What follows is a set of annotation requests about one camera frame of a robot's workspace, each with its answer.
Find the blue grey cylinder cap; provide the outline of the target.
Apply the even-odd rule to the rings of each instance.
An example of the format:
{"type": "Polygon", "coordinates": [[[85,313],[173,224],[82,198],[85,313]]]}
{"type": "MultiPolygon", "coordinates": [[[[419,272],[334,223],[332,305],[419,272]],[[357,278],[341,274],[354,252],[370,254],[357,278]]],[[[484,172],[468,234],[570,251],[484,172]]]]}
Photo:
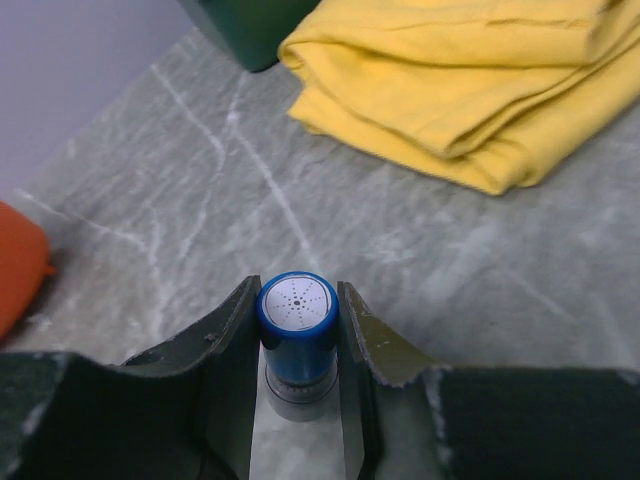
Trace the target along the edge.
{"type": "Polygon", "coordinates": [[[282,273],[258,294],[268,399],[287,420],[313,421],[328,409],[338,380],[338,306],[330,283],[306,271],[282,273]]]}

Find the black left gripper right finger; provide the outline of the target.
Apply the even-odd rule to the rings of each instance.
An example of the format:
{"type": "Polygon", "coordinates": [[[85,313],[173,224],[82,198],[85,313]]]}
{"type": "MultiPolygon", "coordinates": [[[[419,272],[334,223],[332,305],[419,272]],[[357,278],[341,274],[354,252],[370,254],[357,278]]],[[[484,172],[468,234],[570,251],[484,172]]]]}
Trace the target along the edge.
{"type": "Polygon", "coordinates": [[[639,375],[433,359],[338,286],[350,479],[635,479],[639,375]]]}

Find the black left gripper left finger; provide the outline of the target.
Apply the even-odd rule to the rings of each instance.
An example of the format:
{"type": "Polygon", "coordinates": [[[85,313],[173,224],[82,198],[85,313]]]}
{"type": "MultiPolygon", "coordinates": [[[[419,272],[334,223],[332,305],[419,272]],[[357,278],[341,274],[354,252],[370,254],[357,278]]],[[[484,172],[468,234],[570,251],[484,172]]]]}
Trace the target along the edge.
{"type": "Polygon", "coordinates": [[[257,396],[258,277],[121,365],[1,357],[5,479],[245,479],[257,396]]]}

